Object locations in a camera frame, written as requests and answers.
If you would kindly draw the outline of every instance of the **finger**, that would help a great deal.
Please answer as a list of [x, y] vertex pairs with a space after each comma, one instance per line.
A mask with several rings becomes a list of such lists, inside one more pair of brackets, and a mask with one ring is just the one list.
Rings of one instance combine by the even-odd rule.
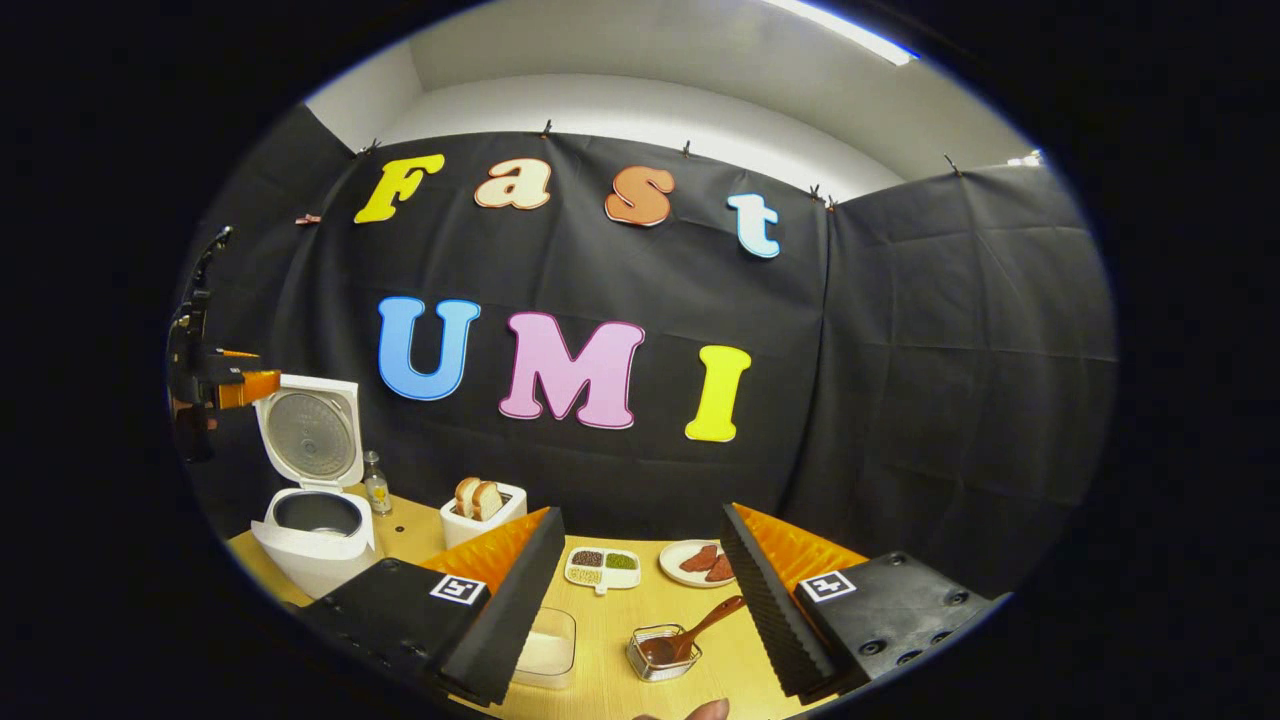
[[722, 697], [699, 705], [685, 720], [726, 720], [728, 717], [728, 698]]

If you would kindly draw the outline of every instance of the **meat slice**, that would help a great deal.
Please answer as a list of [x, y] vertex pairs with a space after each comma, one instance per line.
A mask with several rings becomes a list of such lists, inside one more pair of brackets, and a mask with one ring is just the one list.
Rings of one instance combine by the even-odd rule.
[[701, 573], [703, 570], [710, 570], [716, 565], [716, 555], [719, 548], [714, 544], [704, 544], [698, 555], [685, 560], [680, 564], [680, 569], [686, 573]]
[[712, 571], [707, 573], [708, 583], [718, 583], [721, 580], [727, 580], [733, 577], [733, 569], [728, 566], [728, 556], [721, 553], [716, 559], [716, 565], [712, 566]]

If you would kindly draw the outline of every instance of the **ceiling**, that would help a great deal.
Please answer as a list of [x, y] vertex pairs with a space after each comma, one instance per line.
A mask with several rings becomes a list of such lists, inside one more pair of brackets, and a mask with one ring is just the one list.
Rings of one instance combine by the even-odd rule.
[[497, 0], [408, 40], [424, 91], [591, 73], [686, 85], [782, 113], [904, 179], [1034, 145], [927, 58], [896, 67], [759, 0]]

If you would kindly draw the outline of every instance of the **letter m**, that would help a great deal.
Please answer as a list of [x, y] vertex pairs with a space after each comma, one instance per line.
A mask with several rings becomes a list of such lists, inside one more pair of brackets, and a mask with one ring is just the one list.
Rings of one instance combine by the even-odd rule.
[[507, 322], [516, 333], [516, 364], [511, 372], [511, 393], [498, 410], [518, 420], [543, 414], [534, 397], [541, 382], [552, 415], [563, 420], [586, 391], [586, 402], [577, 411], [584, 425], [621, 430], [635, 423], [627, 409], [631, 359], [644, 342], [644, 331], [630, 323], [604, 323], [595, 328], [577, 357], [564, 346], [556, 318], [544, 313], [517, 313]]

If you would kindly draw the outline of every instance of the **black fabric backdrop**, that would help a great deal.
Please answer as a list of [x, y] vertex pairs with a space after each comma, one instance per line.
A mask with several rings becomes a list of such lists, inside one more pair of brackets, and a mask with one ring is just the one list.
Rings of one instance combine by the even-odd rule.
[[[995, 594], [1088, 487], [1114, 388], [1110, 302], [1084, 223], [1043, 169], [905, 183], [828, 213], [758, 173], [585, 136], [452, 136], [351, 159], [300, 109], [256, 152], [241, 176], [300, 191], [224, 193], [211, 208], [197, 245], [221, 224], [241, 232], [210, 272], [207, 334], [288, 373], [358, 382], [364, 442], [396, 495], [438, 506], [479, 475], [526, 488], [531, 507], [563, 507], [570, 533], [620, 538], [710, 537], [732, 500], [863, 553], [906, 550]], [[388, 160], [430, 154], [444, 168], [393, 218], [352, 223]], [[513, 158], [550, 165], [552, 200], [477, 206], [488, 169]], [[662, 224], [605, 217], [628, 165], [675, 176]], [[739, 245], [726, 199], [744, 192], [780, 215], [774, 259]], [[324, 222], [294, 225], [302, 213]], [[428, 306], [412, 348], [424, 373], [439, 364], [435, 304], [481, 306], [463, 380], [443, 400], [404, 398], [379, 375], [378, 304], [398, 295]], [[553, 315], [575, 355], [600, 323], [644, 328], [632, 428], [499, 414], [516, 350], [507, 319], [520, 311]], [[728, 443], [685, 437], [704, 345], [751, 356]], [[252, 413], [227, 414], [215, 450], [192, 470], [229, 536], [280, 480]]]

